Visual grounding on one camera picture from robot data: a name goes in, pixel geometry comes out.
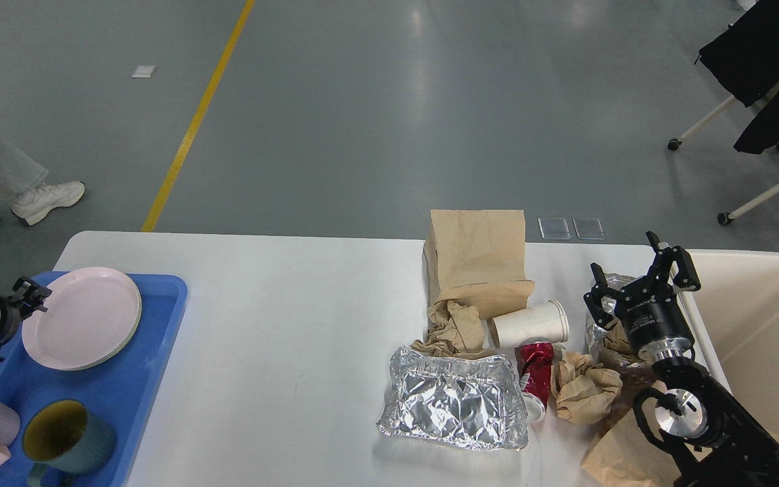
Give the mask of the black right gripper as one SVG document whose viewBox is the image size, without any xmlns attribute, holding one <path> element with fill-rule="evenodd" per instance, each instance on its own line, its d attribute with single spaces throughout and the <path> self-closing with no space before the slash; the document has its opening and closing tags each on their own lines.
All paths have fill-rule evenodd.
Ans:
<svg viewBox="0 0 779 487">
<path fill-rule="evenodd" d="M 692 350 L 694 336 L 676 295 L 701 290 L 701 278 L 692 256 L 683 247 L 668 246 L 653 231 L 647 231 L 646 238 L 655 258 L 645 275 L 645 285 L 612 289 L 602 267 L 591 262 L 594 285 L 582 299 L 598 327 L 611 331 L 621 323 L 637 357 L 661 361 Z M 616 316 L 603 308 L 606 297 L 615 301 Z"/>
</svg>

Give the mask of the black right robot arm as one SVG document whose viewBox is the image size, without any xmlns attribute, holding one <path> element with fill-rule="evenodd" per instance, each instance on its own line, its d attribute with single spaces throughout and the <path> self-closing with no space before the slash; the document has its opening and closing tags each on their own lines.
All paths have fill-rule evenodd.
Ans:
<svg viewBox="0 0 779 487">
<path fill-rule="evenodd" d="M 619 325 L 633 353 L 653 368 L 665 391 L 636 395 L 633 412 L 641 434 L 667 453 L 680 475 L 676 486 L 779 486 L 779 441 L 696 362 L 678 296 L 701 289 L 690 254 L 647 231 L 653 261 L 647 272 L 619 289 L 593 263 L 594 283 L 584 302 L 594 323 Z"/>
</svg>

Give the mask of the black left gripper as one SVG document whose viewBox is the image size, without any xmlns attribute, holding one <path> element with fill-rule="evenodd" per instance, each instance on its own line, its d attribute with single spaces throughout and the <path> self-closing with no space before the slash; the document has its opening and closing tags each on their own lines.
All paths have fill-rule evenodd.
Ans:
<svg viewBox="0 0 779 487">
<path fill-rule="evenodd" d="M 47 312 L 45 302 L 52 290 L 36 281 L 20 277 L 13 284 L 11 296 L 0 295 L 0 349 L 18 332 L 22 319 L 34 312 Z"/>
</svg>

